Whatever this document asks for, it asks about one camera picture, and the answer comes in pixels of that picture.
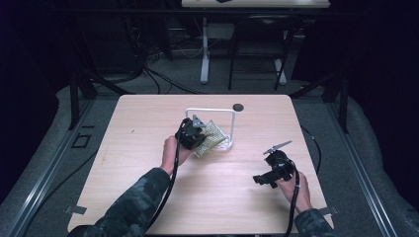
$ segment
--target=wrist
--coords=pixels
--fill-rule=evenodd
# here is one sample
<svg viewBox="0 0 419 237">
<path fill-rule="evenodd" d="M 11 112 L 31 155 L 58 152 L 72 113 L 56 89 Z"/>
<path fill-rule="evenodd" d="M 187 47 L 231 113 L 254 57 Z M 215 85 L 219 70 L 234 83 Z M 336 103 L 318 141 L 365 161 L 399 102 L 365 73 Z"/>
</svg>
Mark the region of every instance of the wrist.
<svg viewBox="0 0 419 237">
<path fill-rule="evenodd" d="M 169 166 L 169 165 L 162 164 L 160 166 L 160 169 L 162 169 L 164 172 L 166 172 L 169 176 L 171 176 L 172 173 L 173 173 L 173 165 Z"/>
<path fill-rule="evenodd" d="M 313 206 L 310 203 L 303 203 L 295 206 L 295 209 L 298 213 L 305 212 L 306 210 L 313 209 Z"/>
</svg>

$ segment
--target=person's right hand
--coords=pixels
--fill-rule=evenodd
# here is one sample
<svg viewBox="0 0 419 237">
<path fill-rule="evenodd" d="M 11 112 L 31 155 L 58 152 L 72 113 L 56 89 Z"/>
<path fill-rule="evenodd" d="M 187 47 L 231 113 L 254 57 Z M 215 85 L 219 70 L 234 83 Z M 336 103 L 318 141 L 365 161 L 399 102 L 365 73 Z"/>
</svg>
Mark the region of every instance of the person's right hand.
<svg viewBox="0 0 419 237">
<path fill-rule="evenodd" d="M 302 173 L 299 173 L 299 192 L 298 197 L 296 198 L 295 209 L 298 213 L 302 213 L 305 210 L 312 209 L 310 201 L 310 190 L 308 189 L 307 177 Z M 284 196 L 289 202 L 293 199 L 293 190 L 295 189 L 295 175 L 288 180 L 284 181 L 283 179 L 276 180 L 275 183 L 281 188 L 284 193 Z"/>
<path fill-rule="evenodd" d="M 169 136 L 164 141 L 160 168 L 169 176 L 173 173 L 177 144 L 178 140 L 174 135 Z M 181 145 L 179 148 L 179 166 L 181 166 L 192 153 L 194 153 L 193 150 L 188 150 Z"/>
</svg>

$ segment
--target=camouflage sleeve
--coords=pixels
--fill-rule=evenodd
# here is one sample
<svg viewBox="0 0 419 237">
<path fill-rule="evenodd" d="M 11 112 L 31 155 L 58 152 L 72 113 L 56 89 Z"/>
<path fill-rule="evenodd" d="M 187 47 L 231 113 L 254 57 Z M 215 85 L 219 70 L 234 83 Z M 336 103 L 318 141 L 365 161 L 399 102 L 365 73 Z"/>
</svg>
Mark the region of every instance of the camouflage sleeve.
<svg viewBox="0 0 419 237">
<path fill-rule="evenodd" d="M 95 225 L 76 227 L 69 236 L 144 236 L 169 183 L 166 172 L 151 169 L 126 190 Z"/>
<path fill-rule="evenodd" d="M 300 237 L 335 236 L 332 227 L 315 208 L 300 213 L 294 223 Z"/>
</svg>

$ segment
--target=black cable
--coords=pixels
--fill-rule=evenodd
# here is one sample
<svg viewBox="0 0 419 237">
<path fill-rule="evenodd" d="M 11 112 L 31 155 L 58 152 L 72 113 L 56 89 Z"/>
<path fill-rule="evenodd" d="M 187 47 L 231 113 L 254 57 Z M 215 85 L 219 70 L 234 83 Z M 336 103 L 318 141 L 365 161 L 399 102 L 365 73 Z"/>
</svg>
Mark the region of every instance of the black cable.
<svg viewBox="0 0 419 237">
<path fill-rule="evenodd" d="M 181 136 L 181 132 L 178 132 L 178 136 L 176 137 L 177 145 L 176 145 L 176 155 L 175 155 L 175 163 L 173 167 L 173 173 L 172 173 L 172 179 L 170 180 L 169 188 L 167 188 L 166 194 L 164 195 L 163 200 L 161 201 L 157 211 L 154 213 L 153 218 L 150 221 L 150 224 L 148 225 L 148 229 L 154 224 L 157 217 L 160 215 L 161 210 L 163 209 L 164 205 L 166 204 L 167 199 L 170 196 L 170 193 L 172 193 L 173 186 L 175 185 L 176 180 L 176 174 L 178 173 L 178 167 L 179 167 L 179 150 L 181 147 L 181 143 L 179 142 Z"/>
<path fill-rule="evenodd" d="M 295 163 L 292 160 L 287 160 L 292 166 L 295 175 L 295 188 L 293 189 L 293 198 L 291 200 L 291 207 L 290 207 L 290 219 L 289 219 L 289 226 L 287 228 L 287 232 L 284 234 L 285 237 L 290 236 L 291 231 L 293 230 L 293 213 L 295 210 L 296 205 L 296 198 L 298 197 L 299 192 L 299 172 L 296 169 Z"/>
<path fill-rule="evenodd" d="M 158 84 L 156 79 L 154 79 L 154 77 L 151 75 L 151 73 L 148 71 L 148 68 L 144 67 L 144 71 L 147 72 L 147 75 L 154 81 L 154 83 L 157 86 L 157 95 L 160 95 L 160 85 Z"/>
<path fill-rule="evenodd" d="M 317 151 L 318 151 L 318 164 L 317 167 L 315 169 L 315 174 L 318 175 L 318 171 L 320 170 L 320 165 L 321 165 L 321 150 L 320 150 L 320 146 L 317 143 L 317 140 L 314 138 L 314 136 L 302 125 L 300 125 L 300 127 L 302 128 L 302 130 L 304 130 L 311 138 L 311 140 L 314 141 L 315 146 L 317 147 Z"/>
<path fill-rule="evenodd" d="M 190 89 L 190 88 L 188 88 L 188 87 L 186 87 L 186 86 L 184 86 L 184 85 L 182 85 L 182 84 L 180 84 L 180 83 L 178 83 L 178 82 L 170 79 L 169 77 L 167 77 L 167 76 L 165 76 L 165 75 L 163 75 L 161 73 L 158 73 L 158 72 L 150 69 L 149 67 L 147 67 L 145 65 L 144 65 L 144 70 L 147 70 L 149 73 L 152 73 L 152 74 L 160 77 L 161 79 L 169 82 L 170 84 L 174 85 L 175 87 L 177 87 L 177 88 L 179 88 L 179 89 L 181 89 L 183 91 L 186 91 L 186 92 L 189 92 L 189 93 L 192 93 L 192 94 L 205 94 L 204 92 L 200 92 L 200 91 L 196 91 L 196 90 Z"/>
<path fill-rule="evenodd" d="M 83 168 L 86 164 L 87 164 L 87 162 L 89 162 L 97 153 L 98 153 L 98 151 L 99 151 L 99 149 L 98 150 L 96 150 L 87 160 L 85 160 L 79 167 L 77 167 L 73 172 L 71 172 L 63 181 L 61 181 L 61 183 L 59 183 L 56 187 L 55 187 L 55 189 L 53 189 L 50 193 L 49 193 L 49 195 L 47 195 L 44 199 L 43 199 L 43 201 L 41 202 L 41 204 L 38 206 L 38 208 L 37 208 L 37 210 L 35 211 L 35 213 L 34 213 L 34 215 L 31 217 L 31 219 L 30 219 L 30 221 L 29 221 L 29 223 L 28 223 L 28 225 L 27 225 L 27 227 L 26 227 L 26 229 L 25 229 L 25 232 L 24 232 L 24 234 L 23 234 L 23 236 L 25 236 L 26 234 L 27 234 L 27 232 L 28 232 L 28 230 L 29 230 L 29 227 L 31 227 L 31 224 L 32 224 L 32 222 L 34 221 L 34 219 L 35 219 L 35 217 L 37 216 L 37 214 L 38 214 L 38 212 L 40 212 L 40 210 L 41 210 L 41 208 L 43 207 L 43 205 L 52 197 L 52 195 L 53 194 L 55 194 L 55 192 L 59 189 L 59 188 L 61 188 L 61 186 L 65 183 L 65 182 L 67 182 L 75 173 L 77 173 L 81 168 Z"/>
</svg>

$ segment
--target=wooden table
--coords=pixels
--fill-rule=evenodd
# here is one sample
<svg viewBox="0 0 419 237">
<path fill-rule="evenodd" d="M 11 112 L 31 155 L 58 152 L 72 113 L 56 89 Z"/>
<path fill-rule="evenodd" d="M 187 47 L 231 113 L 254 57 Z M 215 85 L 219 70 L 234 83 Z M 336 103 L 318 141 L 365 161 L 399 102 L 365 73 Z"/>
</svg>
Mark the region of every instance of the wooden table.
<svg viewBox="0 0 419 237">
<path fill-rule="evenodd" d="M 185 109 L 231 109 L 235 114 L 233 145 L 229 151 L 212 151 L 190 157 L 179 168 L 175 187 L 148 234 L 274 234 L 284 233 L 290 203 L 280 189 L 255 184 L 252 177 L 270 171 L 262 153 L 273 145 L 283 147 L 308 178 L 311 201 L 326 206 L 293 104 L 282 95 L 133 95 L 122 96 L 86 181 L 68 230 L 94 224 L 136 180 L 161 163 L 164 139 L 174 134 Z M 224 133 L 231 115 L 203 113 Z"/>
</svg>

